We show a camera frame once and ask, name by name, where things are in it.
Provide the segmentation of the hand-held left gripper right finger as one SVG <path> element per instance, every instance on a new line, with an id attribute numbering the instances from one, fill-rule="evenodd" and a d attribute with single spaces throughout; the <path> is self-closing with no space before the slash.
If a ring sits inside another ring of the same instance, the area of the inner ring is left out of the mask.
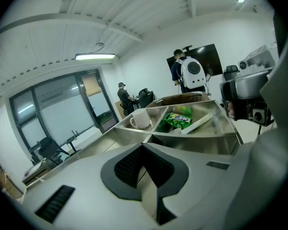
<path id="1" fill-rule="evenodd" d="M 143 144 L 143 229 L 182 216 L 221 179 L 233 156 Z"/>

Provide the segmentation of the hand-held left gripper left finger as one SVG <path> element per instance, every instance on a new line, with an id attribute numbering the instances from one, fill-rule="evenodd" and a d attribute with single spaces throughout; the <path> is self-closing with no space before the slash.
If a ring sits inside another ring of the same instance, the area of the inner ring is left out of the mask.
<path id="1" fill-rule="evenodd" d="M 139 201 L 115 196 L 100 178 L 101 168 L 109 159 L 131 146 L 77 160 L 41 184 L 29 190 L 23 207 L 35 213 L 51 195 L 66 185 L 75 190 L 53 225 L 60 230 L 150 230 L 156 222 Z"/>

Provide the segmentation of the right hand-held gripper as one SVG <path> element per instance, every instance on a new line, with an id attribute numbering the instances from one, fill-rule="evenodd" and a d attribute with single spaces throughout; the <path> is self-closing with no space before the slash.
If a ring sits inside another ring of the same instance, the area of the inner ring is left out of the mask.
<path id="1" fill-rule="evenodd" d="M 271 111 L 260 94 L 276 62 L 266 45 L 249 53 L 238 63 L 236 71 L 226 71 L 220 84 L 222 101 L 227 116 L 248 120 L 261 126 L 273 123 Z"/>

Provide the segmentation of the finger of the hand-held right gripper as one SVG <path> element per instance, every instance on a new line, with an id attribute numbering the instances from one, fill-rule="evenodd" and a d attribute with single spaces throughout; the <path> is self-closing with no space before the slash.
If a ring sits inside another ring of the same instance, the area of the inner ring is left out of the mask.
<path id="1" fill-rule="evenodd" d="M 276 13 L 273 21 L 280 58 L 262 93 L 277 127 L 252 145 L 228 209 L 230 230 L 288 230 L 288 20 Z"/>

